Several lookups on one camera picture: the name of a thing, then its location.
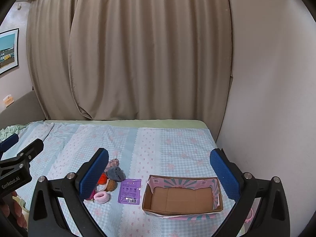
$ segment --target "blue checkered bed sheet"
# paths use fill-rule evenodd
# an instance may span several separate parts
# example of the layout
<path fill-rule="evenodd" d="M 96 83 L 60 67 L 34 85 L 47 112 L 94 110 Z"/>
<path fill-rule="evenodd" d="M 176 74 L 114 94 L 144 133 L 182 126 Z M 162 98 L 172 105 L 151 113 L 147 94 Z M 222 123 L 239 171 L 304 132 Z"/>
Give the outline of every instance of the blue checkered bed sheet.
<path fill-rule="evenodd" d="M 3 159 L 15 156 L 36 138 L 44 141 L 44 150 L 31 162 L 33 180 L 17 190 L 29 208 L 36 181 L 46 175 L 49 180 L 76 172 L 99 147 L 118 158 L 127 178 L 142 179 L 141 199 L 150 174 L 174 177 L 216 176 L 209 163 L 216 148 L 207 129 L 157 129 L 115 127 L 110 125 L 34 122 L 20 133 L 20 141 Z M 208 220 L 171 220 L 146 215 L 141 205 L 118 203 L 118 188 L 105 204 L 84 201 L 92 217 L 108 237 L 189 237 L 212 236 L 234 205 L 223 187 L 224 210 Z M 61 207 L 73 233 L 80 233 L 67 206 Z"/>

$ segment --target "purple sachet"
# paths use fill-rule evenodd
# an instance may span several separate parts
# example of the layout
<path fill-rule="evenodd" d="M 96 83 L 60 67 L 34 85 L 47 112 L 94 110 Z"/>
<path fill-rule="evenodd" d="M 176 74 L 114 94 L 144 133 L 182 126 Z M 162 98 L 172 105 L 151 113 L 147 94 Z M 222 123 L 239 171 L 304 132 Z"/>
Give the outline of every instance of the purple sachet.
<path fill-rule="evenodd" d="M 121 182 L 118 203 L 139 205 L 141 183 L 141 179 L 125 179 Z"/>

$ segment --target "white wall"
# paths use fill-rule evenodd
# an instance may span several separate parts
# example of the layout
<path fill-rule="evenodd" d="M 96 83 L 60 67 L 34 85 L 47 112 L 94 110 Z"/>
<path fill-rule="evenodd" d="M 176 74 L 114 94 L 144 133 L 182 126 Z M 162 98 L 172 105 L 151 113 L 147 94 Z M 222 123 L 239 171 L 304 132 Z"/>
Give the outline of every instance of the white wall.
<path fill-rule="evenodd" d="M 0 32 L 19 28 L 18 62 L 19 65 L 0 75 L 0 112 L 5 108 L 2 99 L 11 94 L 14 100 L 32 90 L 32 82 L 28 71 L 26 58 L 26 25 L 30 8 L 29 2 L 20 2 L 17 10 L 15 3 L 0 26 Z"/>
<path fill-rule="evenodd" d="M 217 141 L 243 172 L 280 176 L 291 236 L 316 210 L 316 23 L 301 0 L 231 0 L 233 83 Z"/>

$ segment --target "metal screw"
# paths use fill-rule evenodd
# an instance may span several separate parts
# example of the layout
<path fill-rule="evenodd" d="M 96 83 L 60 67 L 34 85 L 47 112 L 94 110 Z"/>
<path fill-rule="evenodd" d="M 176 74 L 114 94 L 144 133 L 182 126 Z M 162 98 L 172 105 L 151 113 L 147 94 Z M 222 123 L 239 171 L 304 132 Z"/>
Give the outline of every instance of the metal screw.
<path fill-rule="evenodd" d="M 275 176 L 275 177 L 273 178 L 273 180 L 274 180 L 276 183 L 281 182 L 280 178 L 279 178 L 279 177 L 277 177 L 277 176 Z"/>
<path fill-rule="evenodd" d="M 246 179 L 251 179 L 252 178 L 252 174 L 251 173 L 244 173 L 244 177 Z"/>
<path fill-rule="evenodd" d="M 71 172 L 71 173 L 68 173 L 67 174 L 67 178 L 68 179 L 72 179 L 72 178 L 74 178 L 75 177 L 75 173 L 74 172 Z"/>
<path fill-rule="evenodd" d="M 38 180 L 40 183 L 44 182 L 45 181 L 45 177 L 42 175 L 39 177 L 39 180 Z"/>

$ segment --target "green cloth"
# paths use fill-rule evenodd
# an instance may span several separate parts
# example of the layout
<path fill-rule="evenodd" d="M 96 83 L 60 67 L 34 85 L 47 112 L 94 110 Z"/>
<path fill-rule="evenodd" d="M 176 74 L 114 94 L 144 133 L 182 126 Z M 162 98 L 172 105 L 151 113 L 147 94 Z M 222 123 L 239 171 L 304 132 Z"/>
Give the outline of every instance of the green cloth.
<path fill-rule="evenodd" d="M 14 125 L 14 126 L 8 126 L 5 129 L 0 130 L 0 141 L 4 141 L 9 136 L 13 134 L 19 134 L 19 131 L 26 126 L 23 125 Z"/>
<path fill-rule="evenodd" d="M 195 128 L 207 129 L 204 122 L 199 120 L 182 119 L 154 119 L 154 120 L 46 120 L 47 123 L 72 123 L 72 124 L 101 124 L 123 127 L 152 127 L 152 128 Z"/>

